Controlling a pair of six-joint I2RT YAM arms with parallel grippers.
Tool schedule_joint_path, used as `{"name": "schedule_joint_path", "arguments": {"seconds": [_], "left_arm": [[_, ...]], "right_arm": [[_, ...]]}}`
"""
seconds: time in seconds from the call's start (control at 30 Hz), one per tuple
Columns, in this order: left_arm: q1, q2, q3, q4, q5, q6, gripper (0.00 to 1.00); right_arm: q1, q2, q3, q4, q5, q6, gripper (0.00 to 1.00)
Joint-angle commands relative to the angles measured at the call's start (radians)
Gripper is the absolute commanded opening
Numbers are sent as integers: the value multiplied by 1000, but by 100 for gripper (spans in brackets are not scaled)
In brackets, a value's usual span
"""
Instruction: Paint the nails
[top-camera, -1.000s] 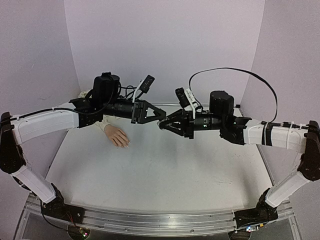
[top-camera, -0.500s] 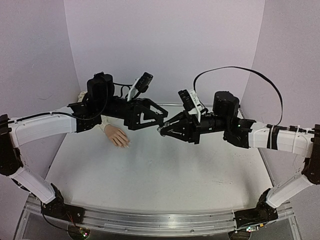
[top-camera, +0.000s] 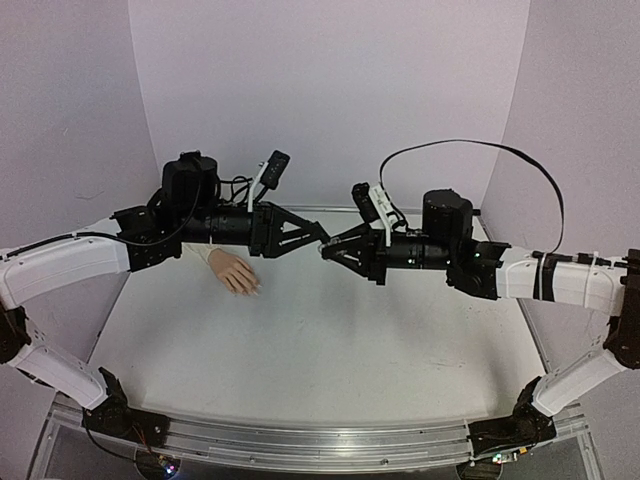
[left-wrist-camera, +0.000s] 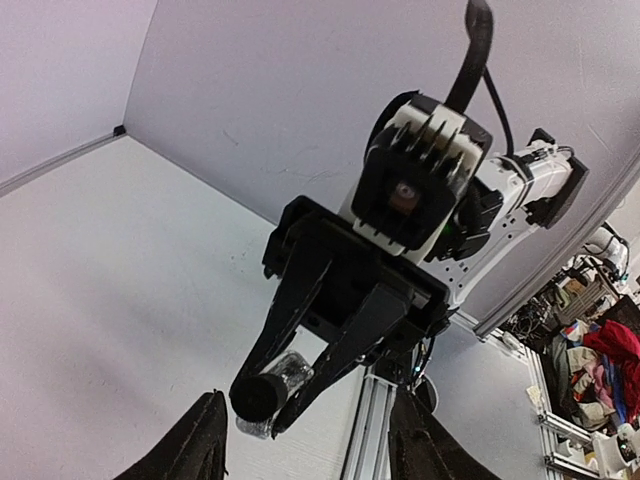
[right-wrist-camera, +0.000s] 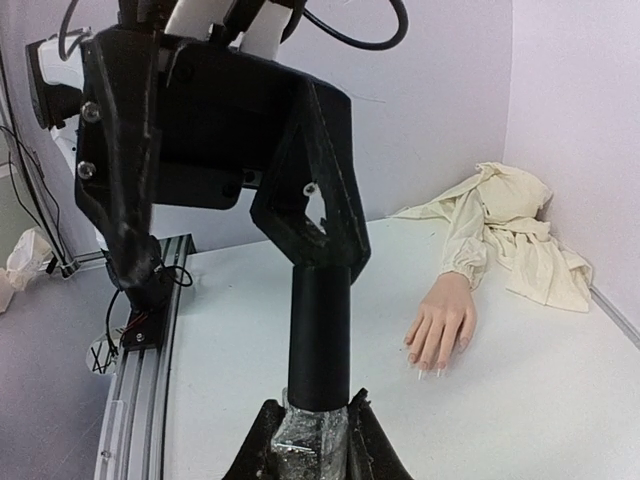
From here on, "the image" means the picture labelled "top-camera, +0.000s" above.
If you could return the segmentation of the clear nail polish bottle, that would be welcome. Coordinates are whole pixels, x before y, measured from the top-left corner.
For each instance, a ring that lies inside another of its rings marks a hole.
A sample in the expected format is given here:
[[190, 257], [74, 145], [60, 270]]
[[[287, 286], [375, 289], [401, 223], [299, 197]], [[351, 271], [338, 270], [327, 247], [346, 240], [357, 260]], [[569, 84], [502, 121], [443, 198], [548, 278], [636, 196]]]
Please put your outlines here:
[[340, 241], [330, 241], [319, 246], [319, 253], [324, 260], [335, 260], [345, 254], [344, 244]]

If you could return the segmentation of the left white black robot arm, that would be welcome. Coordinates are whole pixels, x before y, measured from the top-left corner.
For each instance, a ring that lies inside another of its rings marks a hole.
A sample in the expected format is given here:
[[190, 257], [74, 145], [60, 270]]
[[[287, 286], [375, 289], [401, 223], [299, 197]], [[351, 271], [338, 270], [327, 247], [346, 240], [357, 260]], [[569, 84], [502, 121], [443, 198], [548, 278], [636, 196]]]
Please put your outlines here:
[[1, 361], [65, 394], [116, 437], [131, 433], [133, 411], [116, 377], [48, 343], [29, 324], [27, 301], [101, 275], [137, 272], [179, 258], [186, 244], [245, 246], [274, 259], [329, 239], [317, 222], [263, 201], [277, 187], [289, 156], [275, 151], [249, 186], [248, 198], [222, 198], [218, 164], [198, 151], [163, 168], [160, 189], [145, 205], [96, 224], [1, 254]]

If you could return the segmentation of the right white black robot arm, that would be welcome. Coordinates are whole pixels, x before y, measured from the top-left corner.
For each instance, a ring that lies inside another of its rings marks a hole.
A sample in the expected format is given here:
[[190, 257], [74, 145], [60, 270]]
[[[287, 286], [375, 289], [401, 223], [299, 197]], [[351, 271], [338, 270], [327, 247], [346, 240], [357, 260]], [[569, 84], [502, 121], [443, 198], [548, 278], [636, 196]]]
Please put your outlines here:
[[609, 331], [566, 367], [532, 382], [516, 418], [559, 413], [612, 376], [639, 367], [639, 253], [603, 258], [565, 255], [473, 239], [473, 206], [456, 192], [423, 197], [422, 224], [399, 231], [400, 216], [386, 191], [358, 184], [352, 191], [363, 224], [332, 237], [325, 260], [382, 285], [390, 269], [442, 270], [448, 286], [487, 300], [531, 299], [582, 306], [609, 318]]

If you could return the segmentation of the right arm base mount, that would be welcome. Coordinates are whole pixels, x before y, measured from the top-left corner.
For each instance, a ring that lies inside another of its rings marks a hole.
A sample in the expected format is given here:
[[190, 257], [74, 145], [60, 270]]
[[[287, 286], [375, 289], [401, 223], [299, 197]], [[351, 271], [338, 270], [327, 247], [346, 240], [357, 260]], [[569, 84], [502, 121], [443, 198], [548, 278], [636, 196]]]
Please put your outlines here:
[[553, 418], [541, 413], [531, 401], [519, 402], [508, 416], [474, 421], [468, 428], [473, 460], [534, 447], [557, 435]]

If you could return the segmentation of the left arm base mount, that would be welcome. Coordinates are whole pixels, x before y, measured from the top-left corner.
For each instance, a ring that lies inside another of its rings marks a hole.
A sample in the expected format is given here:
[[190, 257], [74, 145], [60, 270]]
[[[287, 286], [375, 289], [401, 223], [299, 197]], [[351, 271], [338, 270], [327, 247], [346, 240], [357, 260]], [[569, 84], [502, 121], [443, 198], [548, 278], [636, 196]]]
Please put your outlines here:
[[165, 445], [170, 419], [163, 414], [130, 407], [127, 398], [121, 394], [108, 394], [95, 408], [83, 411], [82, 426], [91, 433], [159, 448]]

